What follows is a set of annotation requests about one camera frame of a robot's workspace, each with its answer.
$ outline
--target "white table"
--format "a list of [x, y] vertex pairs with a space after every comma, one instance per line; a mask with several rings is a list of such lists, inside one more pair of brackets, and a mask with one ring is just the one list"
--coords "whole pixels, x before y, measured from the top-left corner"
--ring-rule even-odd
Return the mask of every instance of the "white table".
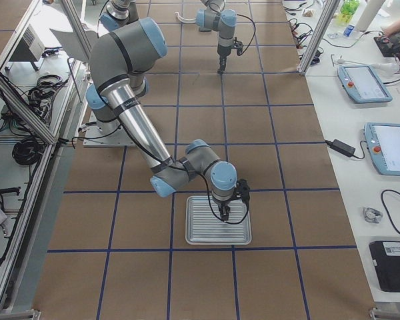
[[[285, 2], [288, 7], [296, 7], [295, 4], [297, 1]], [[357, 22], [365, 6], [366, 3], [362, 1], [352, 20], [353, 24]], [[314, 4], [312, 8], [316, 10], [314, 17], [300, 17], [300, 14], [297, 14], [296, 18], [299, 22], [308, 23], [314, 28], [321, 10], [318, 4]], [[377, 16], [368, 30], [380, 30], [381, 26], [389, 25], [392, 21], [400, 18], [400, 1], [388, 0], [384, 3], [383, 9], [391, 16], [388, 18]], [[306, 26], [302, 26], [298, 31], [307, 30]], [[330, 26], [326, 35], [335, 31], [334, 27]], [[393, 96], [392, 102], [356, 105], [342, 88], [341, 82], [337, 78], [337, 66], [332, 66], [330, 54], [334, 54], [336, 58], [342, 55], [345, 60], [360, 63], [394, 61], [393, 58], [382, 56], [373, 40], [376, 35], [377, 33], [364, 35], [350, 49], [332, 47], [322, 41], [320, 46], [324, 49], [324, 54], [320, 56], [321, 62], [307, 71], [309, 90], [324, 137], [331, 141], [338, 139], [354, 146], [358, 156], [361, 156], [359, 142], [364, 140], [363, 128], [366, 122], [400, 123], [400, 83], [388, 86], [390, 94]], [[354, 40], [340, 38], [330, 40], [330, 42], [348, 46]], [[391, 81], [398, 78], [400, 75], [390, 78], [383, 76], [382, 80]], [[380, 290], [369, 252], [370, 242], [376, 240], [400, 241], [400, 236], [392, 228], [380, 200], [380, 194], [384, 189], [394, 189], [400, 192], [400, 177], [378, 174], [369, 154], [366, 154], [365, 159], [361, 161], [349, 159], [331, 149], [329, 149], [329, 155], [373, 298], [376, 302], [400, 302], [400, 293], [387, 293]], [[400, 228], [400, 198], [386, 195], [385, 200], [395, 224]], [[380, 224], [366, 222], [362, 214], [363, 207], [373, 207], [383, 212], [382, 222]]]

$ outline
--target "metal tray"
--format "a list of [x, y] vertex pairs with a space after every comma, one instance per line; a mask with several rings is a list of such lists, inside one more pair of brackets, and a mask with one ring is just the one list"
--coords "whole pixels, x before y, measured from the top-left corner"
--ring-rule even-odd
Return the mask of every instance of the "metal tray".
[[[211, 199], [214, 212], [218, 206]], [[241, 200], [229, 204], [230, 222], [240, 221], [246, 213]], [[194, 195], [187, 199], [185, 239], [191, 245], [247, 245], [252, 240], [250, 212], [239, 225], [229, 225], [213, 216], [206, 195]]]

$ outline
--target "floor grid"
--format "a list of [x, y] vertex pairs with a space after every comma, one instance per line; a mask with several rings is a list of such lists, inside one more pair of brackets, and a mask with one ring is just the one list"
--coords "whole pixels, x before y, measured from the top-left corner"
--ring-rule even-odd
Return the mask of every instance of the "floor grid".
[[[169, 44], [147, 74], [145, 112], [176, 159], [204, 139], [248, 180], [253, 240], [189, 245], [185, 203], [205, 194], [202, 180], [162, 199], [138, 150], [78, 143], [34, 308], [45, 319], [368, 319], [373, 300], [281, 2], [227, 3], [257, 35], [224, 75], [216, 33], [175, 22], [201, 3], [138, 8]], [[239, 20], [247, 44], [253, 30]]]

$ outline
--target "water bottle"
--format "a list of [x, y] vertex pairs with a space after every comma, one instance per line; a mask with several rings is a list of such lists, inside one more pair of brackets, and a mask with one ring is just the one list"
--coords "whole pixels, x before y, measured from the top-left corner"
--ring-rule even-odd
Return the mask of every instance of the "water bottle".
[[344, 3], [341, 7], [341, 12], [336, 18], [337, 25], [342, 27], [348, 25], [359, 5], [359, 0], [344, 0]]

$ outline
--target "touchscreen display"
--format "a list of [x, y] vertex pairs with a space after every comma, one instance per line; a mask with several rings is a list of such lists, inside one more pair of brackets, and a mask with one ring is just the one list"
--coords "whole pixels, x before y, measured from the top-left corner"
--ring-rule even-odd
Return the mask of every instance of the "touchscreen display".
[[387, 168], [400, 171], [400, 127], [374, 125]]
[[363, 99], [376, 99], [387, 97], [375, 75], [368, 67], [346, 68], [348, 76], [354, 82], [359, 95]]

